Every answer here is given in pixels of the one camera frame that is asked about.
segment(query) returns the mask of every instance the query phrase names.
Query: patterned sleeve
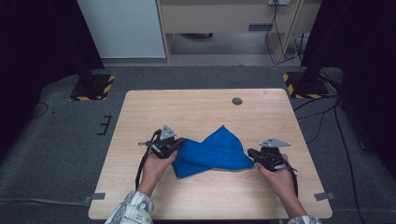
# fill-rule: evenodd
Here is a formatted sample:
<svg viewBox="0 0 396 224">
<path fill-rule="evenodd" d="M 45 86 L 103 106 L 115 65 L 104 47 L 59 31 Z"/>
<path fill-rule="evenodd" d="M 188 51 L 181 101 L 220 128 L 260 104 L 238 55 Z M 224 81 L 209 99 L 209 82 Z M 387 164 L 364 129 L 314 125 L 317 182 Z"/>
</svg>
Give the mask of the patterned sleeve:
<svg viewBox="0 0 396 224">
<path fill-rule="evenodd" d="M 146 194 L 131 191 L 108 218 L 105 224 L 152 224 L 154 203 Z"/>
<path fill-rule="evenodd" d="M 301 216 L 291 218 L 288 224 L 321 224 L 321 222 L 317 217 Z"/>
</svg>

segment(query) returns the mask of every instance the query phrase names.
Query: blue cloth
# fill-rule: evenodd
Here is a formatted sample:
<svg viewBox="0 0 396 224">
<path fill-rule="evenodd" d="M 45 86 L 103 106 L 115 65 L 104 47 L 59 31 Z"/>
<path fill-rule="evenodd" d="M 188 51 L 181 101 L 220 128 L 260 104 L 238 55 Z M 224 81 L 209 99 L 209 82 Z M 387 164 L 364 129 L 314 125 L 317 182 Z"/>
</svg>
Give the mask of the blue cloth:
<svg viewBox="0 0 396 224">
<path fill-rule="evenodd" d="M 202 143 L 186 138 L 172 165 L 176 176 L 183 178 L 213 168 L 247 169 L 254 163 L 244 153 L 239 139 L 223 125 Z"/>
</svg>

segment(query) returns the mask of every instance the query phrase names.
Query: wall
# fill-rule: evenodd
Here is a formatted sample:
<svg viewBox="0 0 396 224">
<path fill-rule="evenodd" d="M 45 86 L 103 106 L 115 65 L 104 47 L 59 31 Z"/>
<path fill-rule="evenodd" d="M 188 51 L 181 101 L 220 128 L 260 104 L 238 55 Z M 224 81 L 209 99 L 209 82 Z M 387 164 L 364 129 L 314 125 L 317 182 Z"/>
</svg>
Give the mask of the wall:
<svg viewBox="0 0 396 224">
<path fill-rule="evenodd" d="M 155 0 L 78 0 L 102 58 L 165 58 Z"/>
</svg>

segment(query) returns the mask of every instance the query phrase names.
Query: black and yellow tape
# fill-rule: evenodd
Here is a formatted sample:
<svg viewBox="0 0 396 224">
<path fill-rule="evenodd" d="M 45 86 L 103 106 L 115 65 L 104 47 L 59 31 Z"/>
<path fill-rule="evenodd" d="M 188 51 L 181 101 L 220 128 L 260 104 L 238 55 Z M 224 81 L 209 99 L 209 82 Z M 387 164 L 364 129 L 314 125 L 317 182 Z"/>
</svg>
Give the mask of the black and yellow tape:
<svg viewBox="0 0 396 224">
<path fill-rule="evenodd" d="M 300 94 L 300 93 L 296 93 L 295 89 L 290 81 L 288 74 L 283 75 L 283 80 L 286 83 L 286 86 L 288 88 L 289 95 L 290 95 L 291 99 L 318 99 L 318 98 L 329 97 L 329 94 Z"/>
<path fill-rule="evenodd" d="M 104 100 L 106 99 L 108 92 L 111 89 L 111 86 L 113 85 L 115 76 L 109 76 L 107 84 L 103 90 L 103 93 L 100 95 L 95 95 L 95 96 L 87 96 L 87 95 L 78 95 L 75 97 L 70 97 L 71 101 L 90 101 L 90 100 Z"/>
</svg>

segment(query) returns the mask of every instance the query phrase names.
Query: wrist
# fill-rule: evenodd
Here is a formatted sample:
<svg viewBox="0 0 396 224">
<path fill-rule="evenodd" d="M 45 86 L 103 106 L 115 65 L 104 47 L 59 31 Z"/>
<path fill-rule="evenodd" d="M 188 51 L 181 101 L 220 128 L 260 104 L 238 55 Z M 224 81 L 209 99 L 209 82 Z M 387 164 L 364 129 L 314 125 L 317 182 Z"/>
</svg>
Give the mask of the wrist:
<svg viewBox="0 0 396 224">
<path fill-rule="evenodd" d="M 283 195 L 282 197 L 279 197 L 279 199 L 285 207 L 286 212 L 288 213 L 288 216 L 290 218 L 307 215 L 303 208 L 303 205 L 295 194 L 291 194 L 289 196 Z"/>
<path fill-rule="evenodd" d="M 154 191 L 156 185 L 156 181 L 142 179 L 142 182 L 139 184 L 139 187 L 136 190 L 151 197 L 151 194 Z"/>
</svg>

